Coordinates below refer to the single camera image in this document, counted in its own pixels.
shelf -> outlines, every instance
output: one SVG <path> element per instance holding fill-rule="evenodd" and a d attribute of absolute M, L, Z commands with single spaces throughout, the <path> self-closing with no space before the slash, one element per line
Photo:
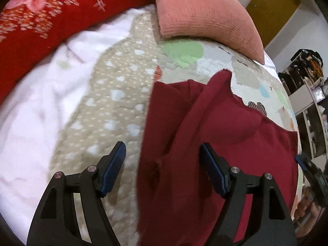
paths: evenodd
<path fill-rule="evenodd" d="M 303 117 L 304 117 L 304 121 L 305 121 L 306 131 L 307 131 L 307 134 L 308 134 L 308 137 L 309 137 L 311 159 L 313 159 L 314 158 L 313 141 L 312 141 L 311 131 L 310 131 L 309 123 L 308 123 L 308 118 L 307 118 L 306 113 L 304 111 L 303 111 Z"/>
<path fill-rule="evenodd" d="M 312 141 L 310 141 L 310 136 L 306 128 L 305 119 L 303 114 L 296 116 L 298 131 L 300 133 L 301 147 L 302 151 L 306 153 L 311 159 L 314 157 L 314 151 L 312 146 Z"/>
<path fill-rule="evenodd" d="M 290 76 L 290 78 L 292 79 L 292 82 L 294 83 L 294 85 L 295 85 L 295 87 L 296 87 L 296 89 L 298 89 L 298 87 L 297 87 L 297 85 L 296 85 L 296 83 L 295 83 L 295 81 L 294 81 L 294 79 L 293 79 L 293 77 L 290 75 L 290 73 L 289 73 L 289 70 L 288 70 L 288 68 L 286 68 L 285 69 L 285 71 L 287 72 L 287 74 Z"/>
<path fill-rule="evenodd" d="M 308 90 L 309 90 L 309 92 L 310 92 L 310 94 L 312 96 L 312 99 L 314 101 L 314 106 L 316 108 L 316 114 L 319 117 L 319 125 L 321 127 L 322 132 L 323 132 L 323 138 L 324 138 L 322 140 L 322 142 L 324 142 L 324 146 L 325 146 L 324 148 L 325 148 L 325 153 L 326 153 L 326 160 L 328 160 L 328 141 L 327 141 L 327 136 L 326 136 L 326 132 L 325 132 L 325 127 L 324 127 L 324 124 L 323 124 L 323 121 L 322 121 L 322 118 L 321 118 L 321 114 L 320 114 L 320 111 L 319 111 L 319 107 L 318 107 L 317 101 L 316 101 L 316 99 L 315 99 L 315 97 L 314 97 L 314 95 L 313 95 L 313 93 L 312 93 L 309 85 L 306 83 L 306 81 L 304 83 L 305 83 L 306 87 L 308 88 Z"/>
<path fill-rule="evenodd" d="M 326 137 L 321 125 L 321 115 L 318 113 L 316 106 L 313 104 L 306 111 L 306 116 L 310 120 L 310 131 L 314 142 L 314 157 L 326 154 Z"/>

mattress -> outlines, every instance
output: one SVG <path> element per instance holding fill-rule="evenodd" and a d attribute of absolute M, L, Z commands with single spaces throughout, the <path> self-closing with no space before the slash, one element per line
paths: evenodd
<path fill-rule="evenodd" d="M 73 35 L 17 85 L 0 110 L 0 212 L 26 243 L 28 230 L 49 182 L 50 160 L 60 131 L 82 97 L 100 56 L 129 37 L 133 19 L 154 6 L 130 9 Z M 271 59 L 265 65 L 279 80 Z"/>

blue gripper pad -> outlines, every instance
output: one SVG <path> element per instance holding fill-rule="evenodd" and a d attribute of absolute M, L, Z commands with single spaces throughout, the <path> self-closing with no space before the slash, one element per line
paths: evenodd
<path fill-rule="evenodd" d="M 119 141 L 110 154 L 103 156 L 98 162 L 99 172 L 97 178 L 100 185 L 97 189 L 103 197 L 112 191 L 125 156 L 126 146 L 122 141 Z"/>
<path fill-rule="evenodd" d="M 304 158 L 303 158 L 302 155 L 296 155 L 295 156 L 295 160 L 300 165 L 300 167 L 301 167 L 301 169 L 303 171 L 307 171 L 308 170 L 307 167 L 306 167 L 306 165 L 304 164 Z"/>
<path fill-rule="evenodd" d="M 199 151 L 200 162 L 205 166 L 206 172 L 212 182 L 216 193 L 226 196 L 229 186 L 229 165 L 223 157 L 218 156 L 209 143 L 204 143 Z"/>

metal screw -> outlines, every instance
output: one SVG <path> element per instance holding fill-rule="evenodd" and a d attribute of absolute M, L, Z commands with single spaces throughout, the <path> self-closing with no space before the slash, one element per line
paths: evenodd
<path fill-rule="evenodd" d="M 56 172 L 56 173 L 55 173 L 54 177 L 55 177 L 55 178 L 61 178 L 62 175 L 63 175 L 63 173 L 59 171 L 59 172 Z"/>
<path fill-rule="evenodd" d="M 97 167 L 96 166 L 93 166 L 93 165 L 88 167 L 88 171 L 89 172 L 95 172 L 96 169 L 97 169 Z"/>
<path fill-rule="evenodd" d="M 272 175 L 270 173 L 265 173 L 264 176 L 267 178 L 267 179 L 272 179 Z"/>
<path fill-rule="evenodd" d="M 231 171 L 233 172 L 233 173 L 239 173 L 240 172 L 240 169 L 238 168 L 238 167 L 232 167 L 231 168 Z"/>

